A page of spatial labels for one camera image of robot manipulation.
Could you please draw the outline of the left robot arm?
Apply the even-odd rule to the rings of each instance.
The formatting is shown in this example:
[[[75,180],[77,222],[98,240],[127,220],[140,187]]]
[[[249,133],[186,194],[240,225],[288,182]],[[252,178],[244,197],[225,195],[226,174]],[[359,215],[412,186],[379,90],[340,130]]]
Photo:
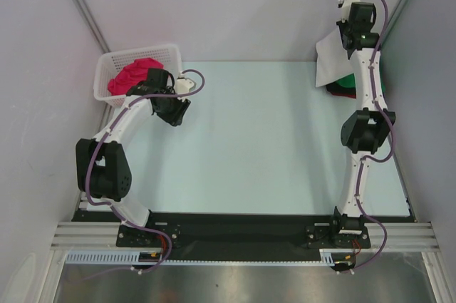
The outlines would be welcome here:
[[[184,73],[175,77],[165,69],[150,68],[144,81],[128,89],[120,111],[107,126],[76,144],[79,190],[92,206],[106,206],[124,223],[135,225],[132,236],[144,246],[157,239],[157,228],[148,222],[149,210],[130,193],[133,175],[125,149],[150,117],[172,127],[181,125],[195,86]]]

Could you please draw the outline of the white t shirt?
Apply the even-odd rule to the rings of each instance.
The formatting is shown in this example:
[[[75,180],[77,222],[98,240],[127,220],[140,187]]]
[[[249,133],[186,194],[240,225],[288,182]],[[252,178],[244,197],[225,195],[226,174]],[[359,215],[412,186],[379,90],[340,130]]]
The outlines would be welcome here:
[[[316,43],[316,87],[323,87],[353,74],[338,28]]]

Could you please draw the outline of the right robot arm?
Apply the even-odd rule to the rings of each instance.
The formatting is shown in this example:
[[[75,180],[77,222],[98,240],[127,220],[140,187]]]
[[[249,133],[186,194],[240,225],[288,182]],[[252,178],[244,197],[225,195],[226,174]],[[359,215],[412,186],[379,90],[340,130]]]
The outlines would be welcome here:
[[[341,128],[341,143],[347,148],[347,173],[328,237],[335,246],[345,247],[363,229],[362,204],[370,164],[390,135],[395,113],[388,110],[380,79],[380,36],[372,32],[375,5],[344,0],[338,7],[341,44],[355,76],[356,110]]]

